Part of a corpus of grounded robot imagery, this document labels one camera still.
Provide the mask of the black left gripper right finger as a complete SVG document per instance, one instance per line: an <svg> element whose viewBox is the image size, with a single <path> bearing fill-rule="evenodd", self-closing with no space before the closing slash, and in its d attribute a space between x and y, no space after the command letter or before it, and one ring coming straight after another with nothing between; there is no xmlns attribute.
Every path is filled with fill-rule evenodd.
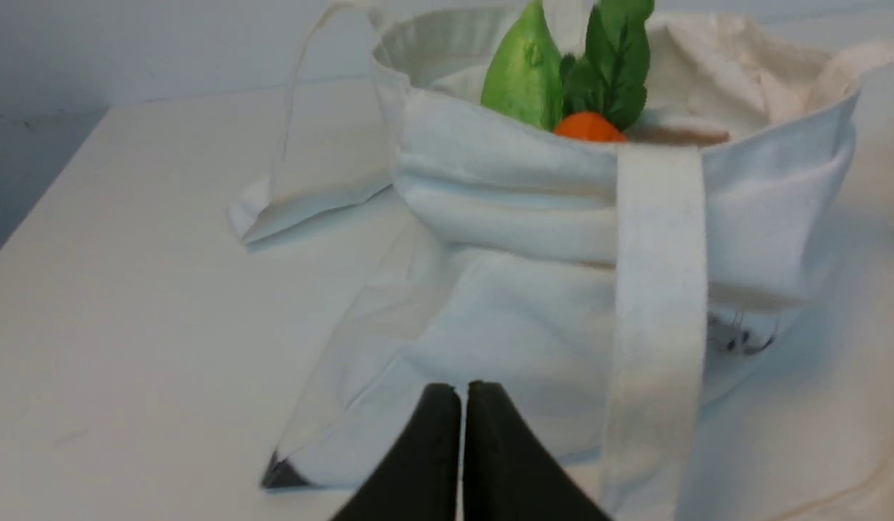
<svg viewBox="0 0 894 521"><path fill-rule="evenodd" d="M468 386L466 520L608 520L543 448L500 383Z"/></svg>

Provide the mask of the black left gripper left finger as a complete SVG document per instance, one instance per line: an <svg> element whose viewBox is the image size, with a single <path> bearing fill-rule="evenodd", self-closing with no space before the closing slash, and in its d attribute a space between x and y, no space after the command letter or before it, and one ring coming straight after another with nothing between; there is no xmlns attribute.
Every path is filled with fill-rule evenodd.
<svg viewBox="0 0 894 521"><path fill-rule="evenodd" d="M335 520L454 520L461 400L428 384L394 445Z"/></svg>

